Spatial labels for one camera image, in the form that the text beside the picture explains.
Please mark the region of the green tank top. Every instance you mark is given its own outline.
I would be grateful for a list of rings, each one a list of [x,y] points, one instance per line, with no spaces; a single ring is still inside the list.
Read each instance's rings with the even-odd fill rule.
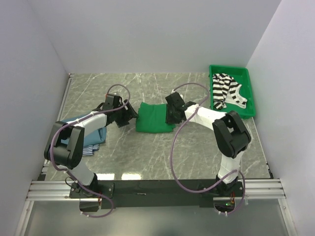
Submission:
[[[176,127],[166,123],[166,104],[147,104],[142,102],[136,119],[136,132],[170,133]]]

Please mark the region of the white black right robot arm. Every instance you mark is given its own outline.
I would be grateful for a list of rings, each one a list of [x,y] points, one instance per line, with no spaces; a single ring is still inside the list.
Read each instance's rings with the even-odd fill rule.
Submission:
[[[165,99],[167,102],[166,123],[182,124],[176,132],[176,136],[178,136],[181,129],[188,122],[197,123],[214,132],[217,146],[222,154],[216,183],[204,190],[190,190],[185,188],[175,175],[174,168],[172,167],[172,155],[175,143],[172,143],[170,165],[175,181],[181,188],[191,193],[204,193],[215,188],[221,196],[229,195],[237,183],[240,162],[244,151],[252,140],[241,117],[236,111],[224,113],[204,108],[195,102],[186,103],[182,96],[175,91]]]

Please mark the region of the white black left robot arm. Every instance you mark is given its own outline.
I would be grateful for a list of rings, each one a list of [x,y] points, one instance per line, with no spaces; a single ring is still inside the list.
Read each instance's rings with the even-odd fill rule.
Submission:
[[[81,192],[86,197],[94,197],[98,193],[98,180],[96,174],[82,161],[84,138],[95,131],[104,138],[104,128],[111,123],[123,127],[137,117],[138,114],[127,99],[109,93],[105,101],[89,114],[68,122],[55,122],[45,147],[44,158],[54,161],[57,168],[79,181],[82,184]]]

